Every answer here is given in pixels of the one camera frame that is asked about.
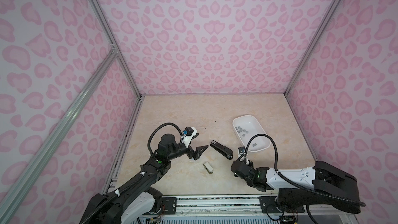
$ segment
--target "black cable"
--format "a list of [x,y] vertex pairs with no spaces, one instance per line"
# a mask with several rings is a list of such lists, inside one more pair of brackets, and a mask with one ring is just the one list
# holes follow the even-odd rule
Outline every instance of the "black cable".
[[240,159],[244,156],[245,154],[242,154],[239,158],[238,158],[238,161],[240,161]]
[[[128,184],[126,187],[119,188],[119,193],[124,193],[127,190],[129,190],[132,186],[134,186],[141,178],[143,178],[144,175],[140,175],[139,178],[137,178],[134,182]],[[111,201],[113,201],[115,198],[117,198],[117,194],[113,194],[112,196],[108,197],[103,203],[101,203],[98,207],[96,207],[91,213],[89,213],[81,222],[80,224],[85,224],[87,221],[89,221],[94,215],[96,215],[103,207],[108,205]]]
[[151,149],[151,147],[150,147],[150,142],[152,141],[152,138],[153,138],[153,136],[155,136],[156,132],[159,131],[162,127],[165,127],[165,126],[173,126],[173,127],[175,127],[175,128],[177,129],[178,133],[179,133],[180,136],[181,136],[180,145],[181,145],[181,143],[182,143],[182,136],[183,136],[183,135],[182,135],[182,133],[181,133],[180,128],[178,128],[178,126],[177,126],[176,124],[173,124],[173,123],[164,123],[164,124],[161,124],[159,127],[157,127],[157,128],[155,129],[155,131],[152,132],[151,136],[150,136],[149,139],[148,139],[148,150],[149,150],[151,156],[152,156],[153,152],[152,152],[152,149]]
[[310,219],[312,220],[312,222],[314,222],[314,224],[318,224],[318,222],[316,222],[316,220],[314,219],[314,217],[312,216],[312,214],[310,212],[310,205],[309,204],[306,205],[306,209],[307,209],[307,214],[310,217]]
[[268,205],[268,206],[266,207],[266,214],[267,214],[268,218],[270,218],[270,219],[273,220],[273,221],[279,221],[279,220],[281,220],[282,217],[283,217],[283,215],[285,214],[285,212],[282,211],[282,215],[279,216],[279,218],[277,218],[277,219],[272,219],[271,216],[269,216],[269,214],[268,214],[268,208],[269,208],[270,206],[275,206],[275,207],[277,207],[276,204],[275,204],[275,205],[271,205],[271,204],[270,204],[270,205]]
[[150,157],[154,157],[154,156],[156,155],[156,153],[158,152],[158,150],[159,150],[159,149],[156,149],[156,150],[152,153],[152,155],[151,155]]
[[333,199],[333,200],[343,201],[343,202],[345,202],[345,203],[353,204],[353,205],[355,205],[355,206],[360,206],[360,207],[365,207],[365,206],[366,206],[366,204],[365,204],[364,202],[361,202],[361,201],[356,201],[356,200],[352,200],[352,199],[347,198],[347,197],[339,197],[339,196],[336,196],[336,195],[331,195],[331,194],[329,194],[329,193],[325,193],[325,192],[320,192],[320,191],[316,191],[316,190],[313,190],[313,189],[309,189],[309,188],[307,188],[307,187],[304,187],[304,186],[302,186],[302,185],[300,185],[300,184],[298,184],[298,183],[295,183],[295,182],[291,181],[289,178],[287,178],[287,177],[285,177],[284,175],[282,175],[282,173],[279,172],[279,171],[278,171],[278,168],[277,168],[277,164],[278,164],[278,151],[277,151],[277,149],[276,149],[276,144],[275,144],[275,142],[273,141],[273,139],[272,139],[270,136],[266,135],[266,134],[257,134],[257,135],[254,135],[254,136],[249,140],[249,142],[248,142],[248,145],[247,145],[247,147],[246,147],[246,152],[247,152],[247,150],[248,150],[248,148],[249,148],[249,145],[250,145],[250,143],[252,142],[252,140],[253,140],[254,138],[256,138],[256,137],[259,137],[259,136],[267,137],[267,138],[269,138],[269,140],[271,141],[271,143],[272,143],[272,145],[273,145],[273,147],[274,147],[274,151],[275,151],[274,169],[275,169],[275,171],[278,173],[278,175],[279,175],[280,177],[282,177],[282,179],[285,180],[286,182],[290,183],[291,185],[295,186],[296,188],[305,190],[305,191],[310,192],[310,193],[313,193],[313,194],[321,195],[321,196],[323,196],[323,197],[328,197],[328,198],[331,198],[331,199]]

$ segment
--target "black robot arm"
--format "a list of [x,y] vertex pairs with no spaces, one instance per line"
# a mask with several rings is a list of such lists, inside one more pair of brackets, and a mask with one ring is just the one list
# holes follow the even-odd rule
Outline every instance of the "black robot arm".
[[[184,132],[182,132],[182,138],[188,138],[190,142],[197,137],[198,134],[196,132],[190,132],[189,130],[192,130],[192,128],[187,127]],[[152,153],[145,164],[140,166],[141,171],[139,173],[118,189],[106,195],[96,194],[91,198],[83,213],[80,224],[121,223],[123,212],[142,192],[151,190],[152,188],[150,186],[159,181],[168,172],[171,167],[172,159],[186,154],[189,159],[193,158],[197,160],[208,148],[208,146],[200,146],[196,147],[194,151],[189,142],[185,142],[183,145],[181,145],[181,142],[177,144],[173,135],[163,135],[159,142],[158,149]]]

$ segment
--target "black stapler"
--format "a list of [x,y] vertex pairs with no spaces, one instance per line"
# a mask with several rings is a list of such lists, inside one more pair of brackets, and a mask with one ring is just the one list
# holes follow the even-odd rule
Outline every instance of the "black stapler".
[[230,148],[214,140],[210,142],[210,146],[213,147],[217,152],[220,152],[224,157],[228,158],[229,160],[234,157],[233,152]]

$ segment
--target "white eraser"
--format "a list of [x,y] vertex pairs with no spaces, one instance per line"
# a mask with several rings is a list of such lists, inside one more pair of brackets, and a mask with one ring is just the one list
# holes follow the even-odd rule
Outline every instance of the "white eraser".
[[205,162],[205,163],[203,164],[203,166],[205,167],[205,169],[207,170],[207,172],[208,172],[209,174],[212,174],[212,173],[213,173],[213,167],[212,167],[208,162]]

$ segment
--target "aluminum frame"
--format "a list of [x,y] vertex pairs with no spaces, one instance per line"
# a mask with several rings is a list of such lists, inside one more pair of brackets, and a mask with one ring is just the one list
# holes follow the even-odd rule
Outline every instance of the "aluminum frame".
[[102,189],[101,193],[102,194],[106,194],[108,193],[108,189],[111,186],[111,182],[117,178],[117,175],[119,173],[120,167],[123,163],[123,158],[124,158],[124,153],[127,150],[127,147],[129,145],[130,139],[131,139],[131,135],[132,135],[132,131],[135,127],[135,123],[137,121],[138,118],[138,113],[141,109],[141,105],[142,105],[142,101],[143,101],[143,97],[141,97],[142,99],[137,100],[135,106],[134,106],[134,111],[131,114],[131,117],[129,119],[129,123],[127,124],[127,128],[124,134],[124,138],[122,139],[122,141],[119,144],[119,147],[117,148],[117,153],[115,156],[115,159],[112,163],[112,167],[111,170],[106,178],[105,181],[105,185],[104,188]]
[[290,102],[289,102],[289,100],[288,100],[287,97],[286,97],[286,101],[287,101],[287,104],[288,104],[289,107],[290,107],[290,110],[291,110],[292,113],[293,113],[293,116],[295,117],[296,123],[297,123],[298,127],[300,128],[301,134],[302,134],[302,136],[304,137],[305,142],[307,143],[308,149],[310,149],[310,152],[311,152],[312,157],[314,158],[315,161],[319,161],[318,155],[316,154],[316,152],[315,152],[315,150],[314,150],[314,148],[312,147],[312,144],[311,144],[311,142],[310,142],[310,138],[307,136],[304,127],[302,126],[301,122],[299,121],[298,116],[297,116],[297,114],[295,113],[295,111],[294,111],[294,109],[293,109],[293,106],[290,104]]
[[343,0],[332,0],[330,3],[330,6],[328,10],[325,13],[325,16],[322,18],[321,24],[319,24],[318,29],[315,32],[314,37],[311,39],[310,44],[308,45],[308,48],[304,52],[304,55],[297,66],[295,72],[293,73],[292,79],[290,80],[289,84],[286,87],[285,91],[285,96],[288,97],[288,95],[292,92],[292,89],[294,85],[296,84],[301,72],[303,71],[305,65],[309,61],[312,52],[314,51],[315,46],[319,43],[321,40],[323,33],[326,32],[326,29],[328,28],[329,24],[331,23],[334,14],[337,12],[339,6]]
[[112,29],[107,21],[107,18],[105,17],[104,12],[102,11],[101,5],[98,0],[88,0],[90,2],[90,5],[97,16],[99,20],[99,24],[102,26],[102,29],[109,41],[109,43],[112,45],[112,47],[115,49],[117,53],[119,53],[119,63],[122,67],[123,73],[127,77],[127,81],[129,82],[130,86],[132,87],[136,97],[139,99],[141,97],[141,94],[138,90],[137,84],[134,82],[134,79],[132,77],[131,71],[127,66],[126,60],[123,57],[123,54],[120,52],[120,48],[116,42],[115,36],[113,35]]
[[97,86],[117,56],[119,56],[119,54],[111,50],[105,60],[95,71],[93,76],[87,81],[82,91],[70,105],[69,109],[59,121],[52,133],[47,137],[36,155],[29,162],[28,166],[25,168],[18,180],[10,188],[2,201],[2,205],[0,206],[0,224],[7,224],[14,216],[20,204],[23,202],[26,195],[35,184],[44,167],[47,165],[48,161],[57,150],[59,144],[67,135],[80,112],[86,106],[86,103],[97,89]]
[[[163,197],[176,197],[176,214],[167,217],[241,217],[264,216],[261,211],[259,197],[277,196],[277,194],[256,195],[165,195]],[[351,220],[355,224],[353,214],[346,214],[331,205],[311,205],[311,214],[339,215],[342,220]]]

